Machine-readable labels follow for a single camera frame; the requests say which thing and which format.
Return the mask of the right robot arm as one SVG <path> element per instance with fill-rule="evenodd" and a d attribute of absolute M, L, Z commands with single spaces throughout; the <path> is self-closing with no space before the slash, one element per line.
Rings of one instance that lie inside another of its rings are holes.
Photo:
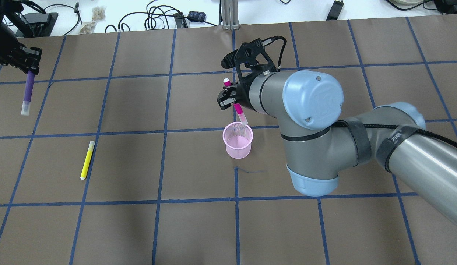
<path fill-rule="evenodd" d="M 277 119 L 286 167 L 299 193 L 320 197 L 339 184 L 339 172 L 372 159 L 400 178 L 457 226 L 457 142 L 426 130 L 416 107 L 396 102 L 339 119 L 341 84 L 331 75 L 287 73 L 265 47 L 284 37 L 243 43 L 222 59 L 238 81 L 224 85 L 221 110 L 238 103 Z"/>

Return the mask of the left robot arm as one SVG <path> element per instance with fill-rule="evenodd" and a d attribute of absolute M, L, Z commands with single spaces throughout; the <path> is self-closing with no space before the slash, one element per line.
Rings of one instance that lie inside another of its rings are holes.
<path fill-rule="evenodd" d="M 30 0 L 0 0 L 0 65 L 18 68 L 25 74 L 39 74 L 42 50 L 38 47 L 26 47 L 20 43 L 15 33 L 3 22 L 3 17 L 9 17 L 24 36 L 32 32 L 16 13 L 23 11 L 23 5 L 34 7 Z"/>

